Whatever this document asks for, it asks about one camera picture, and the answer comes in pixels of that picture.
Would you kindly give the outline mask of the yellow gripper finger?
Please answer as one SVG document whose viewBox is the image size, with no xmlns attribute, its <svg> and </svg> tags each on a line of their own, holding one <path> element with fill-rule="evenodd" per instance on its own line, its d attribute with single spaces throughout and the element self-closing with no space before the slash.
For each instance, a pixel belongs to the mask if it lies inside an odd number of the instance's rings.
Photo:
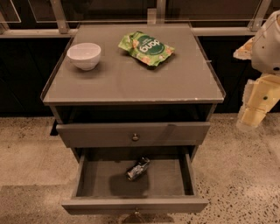
<svg viewBox="0 0 280 224">
<path fill-rule="evenodd" d="M 244 45 L 234 51 L 233 56 L 238 60 L 250 60 L 253 38 L 250 38 Z"/>
<path fill-rule="evenodd" d="M 239 125 L 245 128 L 258 127 L 279 101 L 279 75 L 263 73 L 257 80 L 248 80 L 239 111 Z"/>
</svg>

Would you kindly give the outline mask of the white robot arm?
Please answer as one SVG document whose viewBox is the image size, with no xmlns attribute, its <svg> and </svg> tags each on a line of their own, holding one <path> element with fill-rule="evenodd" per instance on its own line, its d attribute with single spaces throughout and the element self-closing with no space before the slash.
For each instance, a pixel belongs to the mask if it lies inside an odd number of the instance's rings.
<svg viewBox="0 0 280 224">
<path fill-rule="evenodd" d="M 252 67 L 262 73 L 245 85 L 238 114 L 236 126 L 249 131 L 257 128 L 280 101 L 280 10 L 273 12 L 256 35 L 233 56 L 251 60 Z"/>
</svg>

